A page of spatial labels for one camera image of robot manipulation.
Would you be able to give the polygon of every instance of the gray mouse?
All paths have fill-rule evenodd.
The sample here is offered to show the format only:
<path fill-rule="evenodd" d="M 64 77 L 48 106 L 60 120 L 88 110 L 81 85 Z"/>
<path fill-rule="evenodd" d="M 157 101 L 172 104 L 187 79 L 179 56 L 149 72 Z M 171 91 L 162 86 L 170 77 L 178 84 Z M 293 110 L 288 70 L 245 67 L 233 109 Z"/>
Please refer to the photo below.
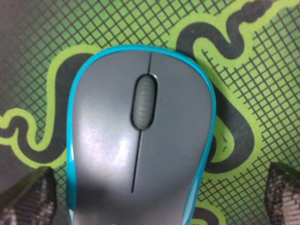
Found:
<path fill-rule="evenodd" d="M 188 225 L 216 117 L 202 69 L 170 50 L 124 45 L 78 72 L 67 112 L 74 225 Z"/>

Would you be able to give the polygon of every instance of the snake logo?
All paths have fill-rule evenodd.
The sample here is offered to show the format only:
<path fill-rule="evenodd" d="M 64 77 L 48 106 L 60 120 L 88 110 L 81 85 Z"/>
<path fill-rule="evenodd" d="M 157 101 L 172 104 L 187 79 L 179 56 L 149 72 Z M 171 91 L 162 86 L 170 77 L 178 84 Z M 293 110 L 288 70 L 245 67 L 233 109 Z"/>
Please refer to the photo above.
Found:
<path fill-rule="evenodd" d="M 295 5 L 295 1 L 283 2 L 285 6 Z M 199 52 L 203 44 L 199 43 L 199 39 L 205 38 L 209 42 L 207 46 L 214 49 L 216 60 L 226 64 L 228 62 L 231 66 L 240 65 L 251 52 L 251 39 L 244 34 L 245 24 L 248 31 L 251 26 L 254 31 L 257 23 L 268 22 L 283 7 L 283 3 L 277 3 L 271 0 L 241 0 L 224 10 L 222 17 L 226 21 L 225 29 L 217 25 L 217 20 L 210 15 L 202 15 L 199 21 L 193 21 L 195 17 L 191 20 L 188 16 L 173 28 L 173 35 L 170 35 L 168 46 L 197 60 L 215 87 L 218 130 L 205 169 L 205 174 L 214 174 L 215 178 L 242 168 L 253 156 L 254 150 L 260 149 L 261 131 L 255 125 L 252 113 L 245 110 L 214 70 L 203 63 Z M 66 160 L 68 94 L 79 68 L 99 51 L 97 46 L 78 45 L 61 52 L 52 61 L 46 84 L 48 107 L 45 134 L 39 144 L 34 140 L 37 127 L 32 115 L 18 108 L 0 116 L 0 144 L 10 145 L 17 157 L 32 167 L 57 167 L 63 164 Z"/>

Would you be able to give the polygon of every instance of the mesh pattern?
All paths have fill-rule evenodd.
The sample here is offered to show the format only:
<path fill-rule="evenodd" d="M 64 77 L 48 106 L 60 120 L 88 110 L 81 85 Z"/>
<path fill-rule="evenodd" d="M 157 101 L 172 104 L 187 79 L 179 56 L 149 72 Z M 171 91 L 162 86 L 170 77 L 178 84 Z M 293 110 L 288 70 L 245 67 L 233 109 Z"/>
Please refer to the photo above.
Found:
<path fill-rule="evenodd" d="M 42 167 L 0 196 L 1 225 L 51 225 L 56 212 L 56 182 Z"/>
<path fill-rule="evenodd" d="M 61 50 L 80 44 L 166 47 L 168 30 L 179 19 L 192 12 L 217 14 L 233 1 L 40 1 L 18 23 L 24 31 L 14 37 L 19 47 L 0 59 L 8 74 L 2 77 L 5 85 L 0 90 L 6 96 L 4 107 L 30 112 L 37 122 L 36 141 L 40 142 L 46 118 L 47 70 Z"/>
<path fill-rule="evenodd" d="M 285 165 L 272 163 L 269 169 L 265 204 L 272 225 L 300 224 L 300 181 Z"/>
<path fill-rule="evenodd" d="M 204 180 L 198 199 L 220 207 L 228 224 L 268 225 L 263 204 L 270 161 L 300 168 L 300 6 L 283 9 L 255 33 L 255 56 L 229 71 L 202 51 L 230 90 L 263 126 L 265 147 L 246 173 Z"/>
<path fill-rule="evenodd" d="M 218 14 L 233 0 L 40 1 L 19 23 L 18 48 L 0 58 L 2 109 L 20 107 L 37 122 L 36 141 L 46 122 L 46 74 L 51 60 L 72 45 L 102 48 L 126 43 L 166 47 L 168 29 L 191 13 Z M 223 82 L 244 101 L 264 128 L 265 147 L 246 173 L 233 179 L 204 180 L 198 199 L 221 209 L 228 224 L 269 224 L 263 198 L 268 164 L 299 167 L 300 7 L 283 9 L 254 37 L 255 56 L 240 68 L 220 66 L 202 51 Z M 64 209 L 65 167 L 56 170 L 59 207 Z"/>

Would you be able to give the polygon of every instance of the mouse scroll wheel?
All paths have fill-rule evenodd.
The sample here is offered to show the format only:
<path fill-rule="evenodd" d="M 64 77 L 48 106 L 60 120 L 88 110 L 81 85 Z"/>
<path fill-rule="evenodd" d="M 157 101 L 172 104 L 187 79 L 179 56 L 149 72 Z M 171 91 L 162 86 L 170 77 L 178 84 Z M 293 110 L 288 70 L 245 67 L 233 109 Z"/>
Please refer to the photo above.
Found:
<path fill-rule="evenodd" d="M 153 120 L 157 83 L 151 75 L 142 75 L 136 82 L 132 123 L 139 130 L 147 129 Z"/>

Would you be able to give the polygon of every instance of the grid pattern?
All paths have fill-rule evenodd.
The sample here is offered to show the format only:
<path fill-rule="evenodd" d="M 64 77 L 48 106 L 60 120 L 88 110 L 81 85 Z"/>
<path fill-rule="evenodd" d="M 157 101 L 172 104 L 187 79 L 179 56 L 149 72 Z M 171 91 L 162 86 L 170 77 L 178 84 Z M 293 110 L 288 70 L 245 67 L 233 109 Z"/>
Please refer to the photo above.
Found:
<path fill-rule="evenodd" d="M 0 59 L 8 75 L 0 90 L 5 108 L 20 107 L 37 122 L 36 141 L 43 138 L 46 117 L 46 75 L 61 50 L 89 44 L 166 47 L 168 30 L 192 12 L 220 13 L 234 0 L 214 1 L 40 1 L 19 21 L 15 49 Z"/>
<path fill-rule="evenodd" d="M 265 147 L 253 168 L 234 181 L 205 181 L 199 200 L 225 213 L 228 224 L 269 224 L 263 204 L 271 161 L 300 169 L 300 7 L 283 9 L 255 33 L 255 56 L 240 68 L 228 71 L 207 61 L 263 126 Z"/>
<path fill-rule="evenodd" d="M 40 1 L 16 29 L 22 35 L 7 57 L 0 56 L 3 109 L 20 107 L 37 122 L 36 141 L 44 134 L 46 76 L 53 58 L 73 45 L 106 48 L 139 43 L 166 47 L 168 30 L 188 14 L 218 14 L 234 0 L 182 1 Z M 268 224 L 263 192 L 270 161 L 299 168 L 300 153 L 300 7 L 282 10 L 254 37 L 256 56 L 229 71 L 203 51 L 223 82 L 244 101 L 264 127 L 265 147 L 244 174 L 233 180 L 205 180 L 198 199 L 208 200 L 225 214 L 228 224 Z M 57 168 L 58 210 L 55 224 L 65 220 L 65 165 Z"/>

